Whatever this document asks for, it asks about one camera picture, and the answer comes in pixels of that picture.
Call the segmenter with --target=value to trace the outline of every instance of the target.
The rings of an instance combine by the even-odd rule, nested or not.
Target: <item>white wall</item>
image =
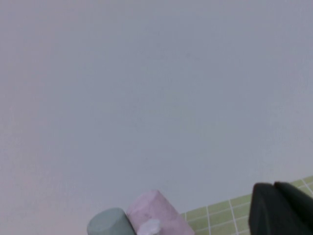
[[[311,1],[0,3],[0,234],[86,234],[313,170]]]

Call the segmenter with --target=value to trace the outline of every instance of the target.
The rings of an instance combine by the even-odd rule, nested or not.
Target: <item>black plastic object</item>
[[[271,184],[254,185],[249,226],[251,235],[313,235],[284,194]]]
[[[313,231],[313,199],[288,183],[275,182],[274,187],[283,194],[302,222]]]

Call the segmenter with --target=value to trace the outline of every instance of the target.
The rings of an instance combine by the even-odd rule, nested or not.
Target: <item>pink foam block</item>
[[[128,208],[126,215],[134,230],[149,219],[161,221],[160,235],[194,235],[189,224],[158,191],[152,190],[138,197]]]

